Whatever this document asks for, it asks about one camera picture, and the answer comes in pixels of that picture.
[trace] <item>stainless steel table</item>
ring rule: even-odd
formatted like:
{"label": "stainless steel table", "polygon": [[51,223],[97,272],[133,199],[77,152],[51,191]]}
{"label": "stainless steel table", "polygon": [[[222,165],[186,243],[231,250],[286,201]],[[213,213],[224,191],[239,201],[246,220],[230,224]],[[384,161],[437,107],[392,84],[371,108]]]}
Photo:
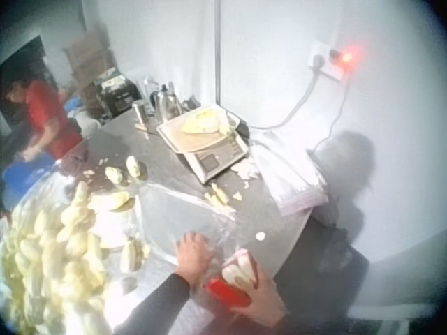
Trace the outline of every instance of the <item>stainless steel table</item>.
{"label": "stainless steel table", "polygon": [[[73,154],[86,157],[82,169],[95,171],[89,184],[93,192],[116,188],[105,178],[104,167],[115,166],[125,172],[129,155],[134,155],[145,170],[144,180],[131,179],[129,185],[119,186],[135,196],[133,208],[96,217],[94,229],[100,233],[109,237],[120,230],[128,235],[136,233],[154,245],[153,255],[133,274],[138,279],[138,288],[106,303],[105,316],[112,326],[122,322],[174,270],[175,240],[190,230],[211,236],[226,255],[239,247],[248,248],[258,262],[272,275],[276,274],[298,240],[311,210],[282,218],[262,179],[249,181],[249,188],[244,189],[244,181],[227,171],[216,182],[229,195],[239,191],[242,201],[231,202],[234,214],[217,214],[203,197],[210,187],[196,179],[182,156],[174,154],[155,135],[154,129],[153,134],[137,131],[134,127],[137,121],[132,111],[124,113],[64,158]],[[105,158],[108,161],[100,166],[99,161]],[[85,179],[81,171],[78,174]],[[264,241],[256,240],[257,232],[266,234]],[[112,254],[105,262],[113,280],[124,277],[119,272],[119,254]],[[210,312],[189,301],[171,334],[194,334],[211,319]]]}

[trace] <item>person's right hand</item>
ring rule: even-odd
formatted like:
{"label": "person's right hand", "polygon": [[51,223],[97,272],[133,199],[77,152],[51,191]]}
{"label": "person's right hand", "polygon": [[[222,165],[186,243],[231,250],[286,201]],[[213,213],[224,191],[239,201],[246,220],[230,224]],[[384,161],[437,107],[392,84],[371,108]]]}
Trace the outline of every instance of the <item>person's right hand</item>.
{"label": "person's right hand", "polygon": [[202,234],[189,232],[177,242],[175,247],[178,266],[175,273],[194,286],[207,271],[212,259],[208,240]]}
{"label": "person's right hand", "polygon": [[258,288],[239,281],[237,284],[250,296],[248,307],[234,307],[231,311],[245,315],[249,319],[266,327],[274,327],[286,316],[286,307],[278,294],[276,284],[258,265]]}

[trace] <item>power cord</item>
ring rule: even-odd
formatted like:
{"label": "power cord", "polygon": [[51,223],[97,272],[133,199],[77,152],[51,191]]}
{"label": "power cord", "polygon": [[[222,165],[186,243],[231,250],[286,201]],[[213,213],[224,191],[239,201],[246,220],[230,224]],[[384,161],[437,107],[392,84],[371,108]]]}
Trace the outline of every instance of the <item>power cord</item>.
{"label": "power cord", "polygon": [[334,119],[334,121],[332,122],[332,124],[329,127],[329,135],[326,136],[325,138],[323,138],[320,142],[318,142],[316,144],[316,146],[309,152],[310,156],[314,155],[315,151],[318,149],[320,144],[326,142],[327,140],[329,140],[332,137],[332,130],[334,129],[334,125],[337,123],[337,121],[340,119],[340,117],[342,117],[344,103],[346,102],[346,99],[348,98],[348,92],[349,92],[349,87],[350,86],[351,86],[351,72],[349,72],[348,79],[346,80],[346,86],[344,88],[343,100],[342,100],[342,104],[340,105],[340,109],[339,109],[338,115],[337,115],[337,117]]}
{"label": "power cord", "polygon": [[307,90],[305,92],[305,94],[302,96],[302,98],[300,99],[300,101],[298,101],[298,103],[295,105],[295,107],[291,110],[291,112],[289,113],[289,115],[280,123],[275,124],[274,126],[265,126],[265,127],[257,127],[257,126],[250,126],[250,128],[252,129],[258,129],[260,131],[269,131],[272,129],[276,129],[279,127],[282,127],[283,125],[287,124],[297,113],[298,110],[300,110],[300,108],[306,103],[307,99],[309,99],[310,94],[312,93],[312,91],[314,90],[316,81],[318,79],[318,76],[320,75],[320,70],[321,68],[324,66],[324,58],[321,55],[316,55],[313,59],[313,64],[312,64],[312,70],[314,72],[314,75],[312,76],[312,79],[309,83],[309,86],[307,87]]}

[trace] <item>cardboard box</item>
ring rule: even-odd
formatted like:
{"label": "cardboard box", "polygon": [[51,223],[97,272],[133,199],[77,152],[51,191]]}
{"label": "cardboard box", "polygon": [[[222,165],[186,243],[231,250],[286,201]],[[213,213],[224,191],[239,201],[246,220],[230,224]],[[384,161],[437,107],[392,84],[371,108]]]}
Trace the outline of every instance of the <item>cardboard box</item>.
{"label": "cardboard box", "polygon": [[77,87],[86,87],[113,66],[113,56],[110,50],[97,52],[73,72]]}
{"label": "cardboard box", "polygon": [[70,47],[64,49],[71,68],[75,70],[91,59],[96,53],[107,49],[108,46],[103,42],[100,31],[91,31],[82,38],[75,41]]}

